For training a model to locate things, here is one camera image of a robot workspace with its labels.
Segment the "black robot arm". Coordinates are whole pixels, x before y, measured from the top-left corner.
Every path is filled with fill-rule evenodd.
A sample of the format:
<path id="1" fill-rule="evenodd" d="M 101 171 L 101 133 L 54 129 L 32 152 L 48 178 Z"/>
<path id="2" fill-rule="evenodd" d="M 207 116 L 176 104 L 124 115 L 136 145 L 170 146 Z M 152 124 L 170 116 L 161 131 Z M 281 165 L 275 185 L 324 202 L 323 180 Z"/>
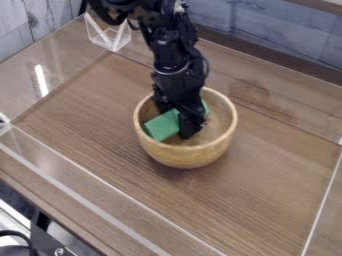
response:
<path id="1" fill-rule="evenodd" d="M 85 0 L 110 26 L 128 23 L 138 31 L 153 56 L 153 101 L 160 112 L 177 110 L 178 135 L 189 139 L 203 128 L 200 91 L 209 64 L 196 49 L 197 30 L 185 0 Z"/>

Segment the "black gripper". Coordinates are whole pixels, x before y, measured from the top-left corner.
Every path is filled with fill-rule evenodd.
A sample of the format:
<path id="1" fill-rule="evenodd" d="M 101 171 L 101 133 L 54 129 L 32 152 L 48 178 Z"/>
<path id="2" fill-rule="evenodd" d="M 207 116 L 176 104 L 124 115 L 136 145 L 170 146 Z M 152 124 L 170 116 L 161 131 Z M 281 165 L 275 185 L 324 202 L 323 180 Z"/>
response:
<path id="1" fill-rule="evenodd" d="M 177 109 L 178 136 L 189 139 L 205 124 L 200 98 L 209 66 L 205 59 L 185 59 L 177 64 L 153 62 L 153 100 L 160 113 Z"/>

